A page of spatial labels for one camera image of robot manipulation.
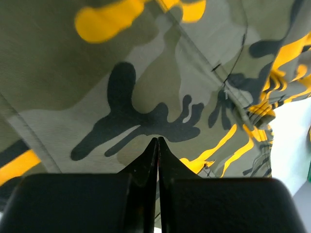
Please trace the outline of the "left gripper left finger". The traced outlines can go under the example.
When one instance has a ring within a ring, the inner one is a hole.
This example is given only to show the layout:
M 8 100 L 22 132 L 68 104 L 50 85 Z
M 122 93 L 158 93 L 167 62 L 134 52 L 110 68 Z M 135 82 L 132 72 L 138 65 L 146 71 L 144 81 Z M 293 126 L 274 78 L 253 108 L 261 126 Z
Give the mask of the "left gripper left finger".
M 36 174 L 24 178 L 0 221 L 3 233 L 151 233 L 157 139 L 116 174 Z

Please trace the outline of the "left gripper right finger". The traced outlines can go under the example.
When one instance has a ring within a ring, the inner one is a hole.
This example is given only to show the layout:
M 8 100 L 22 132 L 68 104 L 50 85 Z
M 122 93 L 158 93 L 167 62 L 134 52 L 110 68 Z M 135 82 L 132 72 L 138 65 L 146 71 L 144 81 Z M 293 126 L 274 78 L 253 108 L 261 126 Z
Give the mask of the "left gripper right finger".
M 303 233 L 286 186 L 271 178 L 201 178 L 158 139 L 164 233 Z

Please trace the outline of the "camouflage yellow green trousers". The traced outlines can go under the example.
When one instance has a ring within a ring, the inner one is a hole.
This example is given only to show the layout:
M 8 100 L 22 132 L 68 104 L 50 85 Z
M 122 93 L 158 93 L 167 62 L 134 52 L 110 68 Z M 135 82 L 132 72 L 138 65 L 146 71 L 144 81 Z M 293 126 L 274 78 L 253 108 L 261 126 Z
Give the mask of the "camouflage yellow green trousers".
M 203 178 L 271 177 L 275 109 L 310 95 L 308 0 L 3 0 L 0 207 L 157 136 Z

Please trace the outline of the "green plastic tray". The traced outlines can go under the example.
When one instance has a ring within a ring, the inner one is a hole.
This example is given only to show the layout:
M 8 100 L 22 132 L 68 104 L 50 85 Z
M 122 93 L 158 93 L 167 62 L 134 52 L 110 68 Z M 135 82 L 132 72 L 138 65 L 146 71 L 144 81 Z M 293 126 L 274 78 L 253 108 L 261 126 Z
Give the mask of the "green plastic tray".
M 311 164 L 310 164 L 310 166 L 309 166 L 309 170 L 308 170 L 308 174 L 307 174 L 307 181 L 308 181 L 309 183 L 311 183 Z

